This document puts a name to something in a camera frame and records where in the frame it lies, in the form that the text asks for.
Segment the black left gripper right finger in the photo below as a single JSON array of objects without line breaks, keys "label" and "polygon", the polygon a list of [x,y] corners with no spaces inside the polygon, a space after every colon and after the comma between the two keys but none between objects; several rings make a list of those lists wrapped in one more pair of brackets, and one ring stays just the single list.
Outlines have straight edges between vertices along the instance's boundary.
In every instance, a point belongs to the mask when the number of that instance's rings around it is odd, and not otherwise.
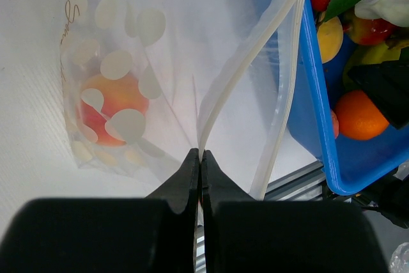
[{"label": "black left gripper right finger", "polygon": [[386,272],[360,208],[338,201],[257,201],[206,151],[201,162],[208,272]]}]

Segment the clear dotted zip top bag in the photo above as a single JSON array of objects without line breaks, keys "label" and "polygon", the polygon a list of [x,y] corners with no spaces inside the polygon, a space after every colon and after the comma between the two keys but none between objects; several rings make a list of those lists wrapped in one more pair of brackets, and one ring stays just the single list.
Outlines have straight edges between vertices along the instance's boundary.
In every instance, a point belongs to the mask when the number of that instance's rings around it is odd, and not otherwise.
[{"label": "clear dotted zip top bag", "polygon": [[[305,0],[65,0],[60,63],[75,161],[154,189],[188,151],[210,150],[246,193],[261,199],[291,109]],[[105,116],[123,146],[96,144],[76,117],[102,114],[101,74],[132,74],[148,110]]]}]

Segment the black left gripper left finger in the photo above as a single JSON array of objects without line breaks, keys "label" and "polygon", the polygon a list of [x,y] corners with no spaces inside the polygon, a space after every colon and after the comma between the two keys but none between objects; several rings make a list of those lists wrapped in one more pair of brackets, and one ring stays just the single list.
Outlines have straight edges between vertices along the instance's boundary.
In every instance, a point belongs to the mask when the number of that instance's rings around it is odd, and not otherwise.
[{"label": "black left gripper left finger", "polygon": [[2,272],[193,272],[199,153],[145,198],[42,198],[1,241]]}]

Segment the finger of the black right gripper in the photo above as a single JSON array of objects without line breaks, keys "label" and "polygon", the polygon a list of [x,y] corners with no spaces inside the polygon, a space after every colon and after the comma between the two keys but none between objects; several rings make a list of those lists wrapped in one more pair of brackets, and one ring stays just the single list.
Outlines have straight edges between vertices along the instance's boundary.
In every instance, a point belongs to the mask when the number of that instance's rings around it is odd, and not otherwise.
[{"label": "finger of the black right gripper", "polygon": [[402,129],[408,125],[407,61],[356,65],[347,75],[395,129]]}]

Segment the yellow orange with leaf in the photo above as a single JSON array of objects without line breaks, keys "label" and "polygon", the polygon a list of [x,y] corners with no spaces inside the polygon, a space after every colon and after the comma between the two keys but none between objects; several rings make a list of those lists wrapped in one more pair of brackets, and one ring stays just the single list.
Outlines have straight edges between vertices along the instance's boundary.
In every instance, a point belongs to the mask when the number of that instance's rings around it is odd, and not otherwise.
[{"label": "yellow orange with leaf", "polygon": [[318,19],[317,39],[320,49],[321,62],[327,63],[334,59],[343,43],[343,26],[338,17],[323,22],[325,12]]}]

